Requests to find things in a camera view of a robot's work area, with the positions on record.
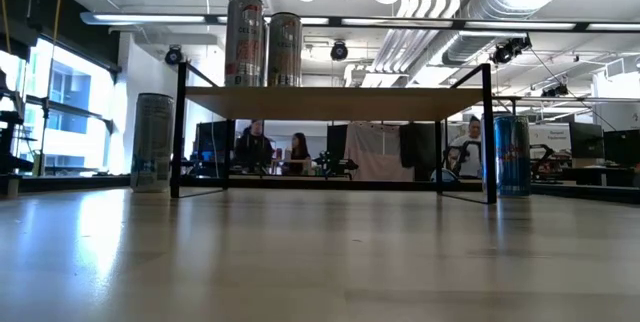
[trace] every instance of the man in white shirt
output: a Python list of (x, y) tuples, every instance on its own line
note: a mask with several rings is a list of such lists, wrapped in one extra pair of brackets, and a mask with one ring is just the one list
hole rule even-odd
[[(471, 117), (469, 121), (469, 133), (466, 136), (460, 136), (456, 138), (453, 142), (451, 142), (452, 147), (462, 147), (465, 142), (473, 141), (473, 142), (482, 142), (482, 137), (480, 136), (480, 120), (478, 118)], [(455, 151), (455, 157), (457, 159), (459, 151), (452, 150), (451, 153)], [(482, 178), (482, 154), (480, 151), (480, 146), (477, 144), (470, 144), (467, 147), (467, 157), (465, 158), (464, 163), (460, 167), (460, 177), (471, 177), (471, 178)]]

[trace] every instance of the red bull can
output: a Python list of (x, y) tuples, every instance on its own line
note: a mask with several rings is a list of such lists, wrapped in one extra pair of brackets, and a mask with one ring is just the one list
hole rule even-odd
[(504, 115), (493, 119), (496, 142), (496, 182), (498, 196), (525, 197), (531, 194), (529, 120)]
[(269, 24), (267, 86), (302, 84), (302, 22), (293, 13), (276, 13)]
[(264, 19), (261, 0), (229, 0), (224, 84), (261, 87)]

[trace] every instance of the wooden floor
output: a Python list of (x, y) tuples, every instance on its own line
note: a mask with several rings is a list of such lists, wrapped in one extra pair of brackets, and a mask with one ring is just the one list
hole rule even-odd
[(637, 322), (640, 209), (127, 190), (0, 201), (0, 321)]

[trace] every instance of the wooden tabletop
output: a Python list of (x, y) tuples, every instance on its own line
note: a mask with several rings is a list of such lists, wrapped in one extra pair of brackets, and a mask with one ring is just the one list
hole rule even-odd
[(440, 121), (482, 100), (481, 89), (187, 87), (228, 119)]

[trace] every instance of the blue and silver can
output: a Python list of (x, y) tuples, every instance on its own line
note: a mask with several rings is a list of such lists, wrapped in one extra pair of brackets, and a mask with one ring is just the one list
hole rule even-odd
[(493, 119), (496, 142), (496, 182), (498, 196), (525, 197), (531, 194), (529, 121), (523, 116)]

